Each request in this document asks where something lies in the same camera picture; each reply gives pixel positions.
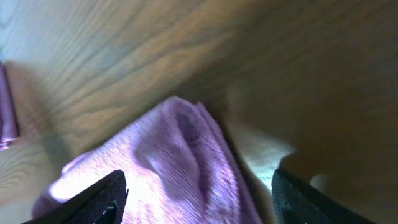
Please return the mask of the purple cloth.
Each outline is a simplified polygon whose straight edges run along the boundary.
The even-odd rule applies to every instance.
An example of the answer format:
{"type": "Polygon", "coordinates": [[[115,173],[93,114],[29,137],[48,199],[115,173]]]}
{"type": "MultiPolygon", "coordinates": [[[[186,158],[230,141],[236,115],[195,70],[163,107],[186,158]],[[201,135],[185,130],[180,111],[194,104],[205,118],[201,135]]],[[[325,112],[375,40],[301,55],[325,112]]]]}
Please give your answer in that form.
{"type": "Polygon", "coordinates": [[[201,103],[176,96],[65,165],[37,197],[32,219],[115,170],[128,189],[122,223],[261,222],[216,121],[201,103]]]}

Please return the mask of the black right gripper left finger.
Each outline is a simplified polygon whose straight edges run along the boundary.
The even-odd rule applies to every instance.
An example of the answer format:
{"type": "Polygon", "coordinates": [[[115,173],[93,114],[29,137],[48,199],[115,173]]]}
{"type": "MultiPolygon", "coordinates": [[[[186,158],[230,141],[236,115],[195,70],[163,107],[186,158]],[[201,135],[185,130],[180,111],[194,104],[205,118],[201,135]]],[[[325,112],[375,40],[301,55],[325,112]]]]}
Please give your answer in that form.
{"type": "Polygon", "coordinates": [[[127,197],[124,172],[115,170],[61,206],[24,224],[121,224],[127,197]]]}

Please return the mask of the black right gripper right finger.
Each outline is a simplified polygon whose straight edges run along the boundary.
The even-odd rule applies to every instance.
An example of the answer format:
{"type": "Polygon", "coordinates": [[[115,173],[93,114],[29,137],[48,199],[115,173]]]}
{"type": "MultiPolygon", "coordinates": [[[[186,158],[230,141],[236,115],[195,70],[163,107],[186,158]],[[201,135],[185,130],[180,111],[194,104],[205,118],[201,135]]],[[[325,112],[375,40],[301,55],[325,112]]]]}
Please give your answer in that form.
{"type": "Polygon", "coordinates": [[[283,169],[272,177],[278,224],[374,224],[283,169]]]}

